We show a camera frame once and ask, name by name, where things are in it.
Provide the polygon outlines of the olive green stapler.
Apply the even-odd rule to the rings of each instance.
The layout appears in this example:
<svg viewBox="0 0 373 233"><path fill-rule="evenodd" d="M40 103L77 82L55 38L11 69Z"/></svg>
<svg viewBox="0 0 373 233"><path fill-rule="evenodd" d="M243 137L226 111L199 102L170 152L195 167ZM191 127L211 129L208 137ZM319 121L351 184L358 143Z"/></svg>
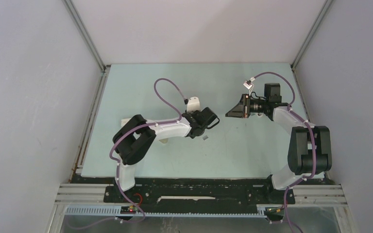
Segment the olive green stapler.
<svg viewBox="0 0 373 233"><path fill-rule="evenodd" d="M166 144L166 143L168 143L168 141L169 141L168 138L159 139L159 142L161 142L162 144Z"/></svg>

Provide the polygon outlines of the white stapler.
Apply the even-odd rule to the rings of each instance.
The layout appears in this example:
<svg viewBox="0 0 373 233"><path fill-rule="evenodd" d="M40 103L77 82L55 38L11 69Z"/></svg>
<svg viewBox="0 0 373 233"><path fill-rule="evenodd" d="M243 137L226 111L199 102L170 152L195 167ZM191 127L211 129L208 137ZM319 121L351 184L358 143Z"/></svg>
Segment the white stapler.
<svg viewBox="0 0 373 233"><path fill-rule="evenodd" d="M125 124L128 123L129 120L130 120L130 118L124 118L124 119L122 119L121 122L120 122L120 125L123 127Z"/></svg>

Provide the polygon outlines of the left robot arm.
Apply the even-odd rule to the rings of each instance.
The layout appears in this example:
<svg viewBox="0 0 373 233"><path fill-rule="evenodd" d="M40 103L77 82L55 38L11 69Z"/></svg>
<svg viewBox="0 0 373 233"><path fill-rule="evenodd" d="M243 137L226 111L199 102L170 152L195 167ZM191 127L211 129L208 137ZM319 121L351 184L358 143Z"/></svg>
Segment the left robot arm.
<svg viewBox="0 0 373 233"><path fill-rule="evenodd" d="M136 164L145 157L154 141L173 137L194 139L219 122L219 117L208 107L163 121L146 120L140 114L130 118L112 138L110 158L117 162L116 197L122 202L132 200Z"/></svg>

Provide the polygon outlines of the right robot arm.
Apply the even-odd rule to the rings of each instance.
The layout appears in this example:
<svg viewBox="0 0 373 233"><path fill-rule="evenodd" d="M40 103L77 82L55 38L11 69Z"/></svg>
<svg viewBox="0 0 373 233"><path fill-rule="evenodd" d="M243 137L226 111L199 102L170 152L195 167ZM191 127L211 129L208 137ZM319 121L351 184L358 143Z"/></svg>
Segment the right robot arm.
<svg viewBox="0 0 373 233"><path fill-rule="evenodd" d="M283 195L282 190L331 169L329 128L304 120L288 103L282 102L280 84L265 84L263 97L242 94L238 104L225 115L249 118L255 114L267 116L290 135L288 163L271 176L272 184L263 189L263 197L267 202L277 202Z"/></svg>

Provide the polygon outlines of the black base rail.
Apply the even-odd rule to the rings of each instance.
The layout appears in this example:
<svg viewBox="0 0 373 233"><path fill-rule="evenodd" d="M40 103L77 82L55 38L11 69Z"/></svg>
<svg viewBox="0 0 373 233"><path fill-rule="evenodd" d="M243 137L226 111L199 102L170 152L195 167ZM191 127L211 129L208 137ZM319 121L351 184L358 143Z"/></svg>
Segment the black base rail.
<svg viewBox="0 0 373 233"><path fill-rule="evenodd" d="M292 190L274 189L271 179L136 178L120 193L116 184L105 189L105 203L134 202L146 214L257 214L261 205L295 204Z"/></svg>

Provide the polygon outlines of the left aluminium frame post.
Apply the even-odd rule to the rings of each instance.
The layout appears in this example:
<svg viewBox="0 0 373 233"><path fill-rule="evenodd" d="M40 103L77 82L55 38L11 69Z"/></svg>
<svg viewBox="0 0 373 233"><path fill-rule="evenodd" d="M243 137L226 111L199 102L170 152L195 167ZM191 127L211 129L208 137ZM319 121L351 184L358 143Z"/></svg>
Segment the left aluminium frame post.
<svg viewBox="0 0 373 233"><path fill-rule="evenodd" d="M65 5L66 10L70 14L71 19L75 24L76 28L78 29L84 43L86 44L91 55L95 59L96 64L98 65L101 72L104 72L106 70L106 64L103 62L74 2L72 0L62 0L62 2Z"/></svg>

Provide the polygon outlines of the aluminium frame post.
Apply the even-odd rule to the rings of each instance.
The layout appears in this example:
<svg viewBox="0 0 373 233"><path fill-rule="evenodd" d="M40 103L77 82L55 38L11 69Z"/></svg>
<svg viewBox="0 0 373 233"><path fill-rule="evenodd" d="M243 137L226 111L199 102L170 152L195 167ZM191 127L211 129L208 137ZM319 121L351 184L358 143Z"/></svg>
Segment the aluminium frame post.
<svg viewBox="0 0 373 233"><path fill-rule="evenodd" d="M311 28L309 29L303 43L301 44L300 49L298 50L293 62L291 63L291 69L292 71L295 71L297 66L299 65L300 61L302 60L305 52L307 51L310 43L312 42L314 36L318 32L320 26L322 25L322 22L324 21L324 18L330 11L334 0L326 0L324 4L322 5L317 17L315 18Z"/></svg>
<svg viewBox="0 0 373 233"><path fill-rule="evenodd" d="M75 24L76 28L78 29L84 43L86 44L91 55L95 59L96 64L98 65L101 72L104 72L106 70L106 64L103 62L74 2L72 0L62 0L62 2L65 5L66 10L70 14L71 19Z"/></svg>

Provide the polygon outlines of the right aluminium frame post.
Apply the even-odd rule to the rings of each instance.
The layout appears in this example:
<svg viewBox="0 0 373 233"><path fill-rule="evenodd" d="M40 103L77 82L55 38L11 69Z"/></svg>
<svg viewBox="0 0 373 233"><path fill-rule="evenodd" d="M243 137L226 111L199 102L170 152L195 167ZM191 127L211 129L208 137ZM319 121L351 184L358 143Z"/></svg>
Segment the right aluminium frame post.
<svg viewBox="0 0 373 233"><path fill-rule="evenodd" d="M305 52L307 51L310 43L312 42L314 36L318 32L320 26L322 25L322 22L324 21L324 18L330 11L334 0L326 0L324 4L322 5L317 17L315 18L311 28L309 29L303 43L301 44L300 49L298 50L293 62L291 63L291 69L292 71L295 71L297 66L299 65L300 61L302 60Z"/></svg>

